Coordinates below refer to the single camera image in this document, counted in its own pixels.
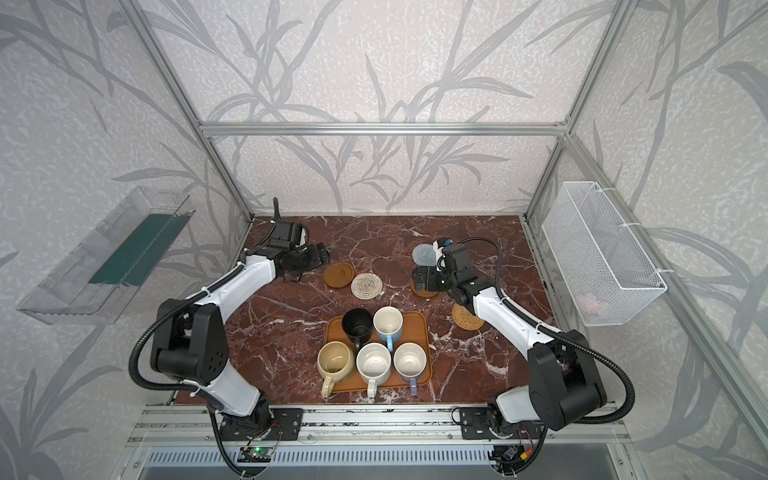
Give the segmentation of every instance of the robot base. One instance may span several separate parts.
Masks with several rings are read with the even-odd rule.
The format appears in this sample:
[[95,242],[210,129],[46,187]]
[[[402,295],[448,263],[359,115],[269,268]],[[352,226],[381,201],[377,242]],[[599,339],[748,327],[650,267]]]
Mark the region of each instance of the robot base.
[[528,430],[531,439],[536,440],[541,436],[541,425],[533,422],[519,422],[509,432],[494,435],[491,431],[492,422],[489,421],[488,407],[465,407],[456,411],[464,440],[527,439],[528,436],[524,433],[523,427]]

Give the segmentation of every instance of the mounting plate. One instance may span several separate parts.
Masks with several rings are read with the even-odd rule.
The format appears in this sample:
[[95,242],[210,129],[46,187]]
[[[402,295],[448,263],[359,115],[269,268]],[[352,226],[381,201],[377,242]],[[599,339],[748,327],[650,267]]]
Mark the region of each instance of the mounting plate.
[[[301,417],[304,414],[302,409],[270,409],[272,415],[275,417],[277,426],[272,427],[269,433],[260,440],[267,442],[293,441],[299,438],[299,430],[301,430]],[[235,442],[237,440],[248,440],[248,438],[240,432],[236,425],[227,423],[221,426],[220,430],[221,440],[224,442]]]
[[[491,432],[488,427],[486,413],[488,407],[464,407],[458,411],[458,423],[462,427],[462,438],[464,440],[499,440],[507,437],[498,437]],[[515,430],[510,437],[511,440],[520,438],[527,439],[523,427],[528,430],[531,439],[536,440],[541,435],[541,426],[533,422],[520,422],[520,429]]]

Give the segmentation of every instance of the wall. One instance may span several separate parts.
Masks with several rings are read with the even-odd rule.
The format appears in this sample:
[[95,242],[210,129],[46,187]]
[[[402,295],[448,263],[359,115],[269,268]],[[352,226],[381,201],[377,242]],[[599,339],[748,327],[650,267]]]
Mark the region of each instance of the wall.
[[[228,268],[247,226],[115,9],[0,5],[3,478],[109,475],[143,406],[167,397],[129,380],[135,339],[160,302]],[[48,326],[16,311],[138,185],[188,191],[197,212],[118,321]]]
[[[576,127],[764,392],[766,13],[765,2],[641,2]],[[558,173],[534,225],[557,181],[583,180],[567,157]],[[663,299],[588,334],[634,380],[626,423],[651,478],[768,478],[768,460]]]
[[[614,3],[141,0],[209,122],[563,121]],[[297,214],[525,210],[554,138],[456,140],[218,145],[254,210],[274,195]]]

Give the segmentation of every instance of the aluminum frame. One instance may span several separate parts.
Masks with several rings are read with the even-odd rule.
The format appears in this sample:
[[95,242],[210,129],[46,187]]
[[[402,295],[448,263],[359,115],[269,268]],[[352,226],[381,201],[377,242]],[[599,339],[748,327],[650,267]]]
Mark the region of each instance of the aluminum frame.
[[231,135],[488,135],[552,136],[565,132],[564,123],[277,123],[213,122],[202,123],[207,136]]
[[[592,62],[587,69],[587,74],[581,82],[581,86],[578,89],[571,110],[565,117],[564,124],[566,128],[563,135],[570,134],[574,131],[576,124],[584,113],[584,109],[587,107],[589,99],[592,97],[595,88],[597,88],[598,83],[605,72],[608,62],[611,60],[611,56],[614,51],[616,51],[616,47],[621,40],[621,36],[624,34],[624,30],[626,30],[627,25],[629,25],[632,12],[635,7],[637,7],[637,2],[638,0],[618,0],[618,2],[616,2],[614,11],[611,14],[611,20],[608,22],[608,26],[605,29],[603,38],[600,40],[597,51],[594,53]],[[538,205],[538,202],[541,200],[542,193],[549,184],[549,180],[560,166],[562,150],[562,137],[560,137],[558,138],[558,143],[555,145],[554,151],[552,151],[544,174],[541,175],[541,178],[536,185],[531,202],[525,210],[526,217],[530,217],[533,213],[536,205]]]
[[234,183],[232,178],[232,174],[229,172],[229,169],[224,164],[221,157],[219,157],[219,154],[214,149],[210,139],[206,138],[205,135],[203,135],[203,132],[200,130],[200,121],[198,120],[197,113],[192,106],[192,102],[182,88],[181,81],[179,80],[176,72],[173,70],[173,67],[170,64],[170,61],[165,55],[165,52],[160,46],[160,42],[157,40],[152,27],[149,25],[149,20],[147,20],[147,17],[144,15],[141,6],[138,4],[138,1],[117,0],[117,2],[118,6],[122,10],[126,25],[130,30],[132,30],[141,46],[144,47],[144,51],[149,57],[152,65],[157,70],[157,73],[160,75],[160,78],[168,89],[170,96],[173,97],[173,99],[176,101],[176,104],[181,111],[181,115],[187,122],[192,135],[194,135],[197,139],[197,142],[200,144],[203,152],[208,157],[211,165],[213,165],[216,173],[224,182],[224,186],[234,198],[235,203],[237,204],[238,208],[240,208],[240,211],[248,220],[250,220],[253,214],[248,207],[248,203],[246,202],[245,197],[237,188],[237,185]]
[[[604,189],[613,189],[611,181],[575,134],[566,134],[563,140],[566,151],[574,158],[588,180],[597,182]],[[662,270],[674,270],[621,195],[616,190],[605,190],[605,193],[624,221],[631,225],[637,241],[654,265]],[[707,366],[720,380],[723,391],[733,403],[733,407],[768,454],[768,401],[765,395],[725,339],[717,332],[683,279],[675,272],[662,274],[667,282],[667,294],[664,296],[667,304]]]
[[[452,417],[455,407],[485,406],[485,404],[321,404],[273,407],[304,410],[300,436],[296,441],[280,445],[425,445],[425,446],[483,446],[508,445],[510,440],[464,440],[461,426]],[[596,411],[605,414],[616,409],[614,403]],[[635,472],[636,462],[621,464],[626,456],[632,459],[634,445],[623,422],[604,425],[571,424],[558,432],[548,433],[547,444],[598,443],[608,445],[614,467],[626,465]],[[227,449],[245,446],[248,439],[225,442]],[[252,446],[273,447],[275,442],[254,441]],[[130,434],[110,479],[128,480],[141,477],[141,470],[152,448],[156,447],[215,447],[210,418],[204,406],[148,406],[140,415]]]

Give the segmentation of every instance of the metal grille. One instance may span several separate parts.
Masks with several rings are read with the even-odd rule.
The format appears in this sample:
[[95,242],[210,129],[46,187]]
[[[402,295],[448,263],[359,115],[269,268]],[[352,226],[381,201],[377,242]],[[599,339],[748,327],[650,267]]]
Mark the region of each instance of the metal grille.
[[595,182],[564,182],[542,228],[586,326],[626,323],[667,290]]
[[[226,447],[234,462],[239,447]],[[217,467],[224,460],[216,447],[153,447],[147,456],[145,467]]]
[[[270,467],[348,465],[488,465],[486,445],[281,445]],[[226,447],[233,461],[239,447]],[[217,467],[216,447],[153,447],[144,467]],[[253,466],[252,463],[238,465]]]
[[271,466],[488,465],[483,445],[325,445],[280,447]]

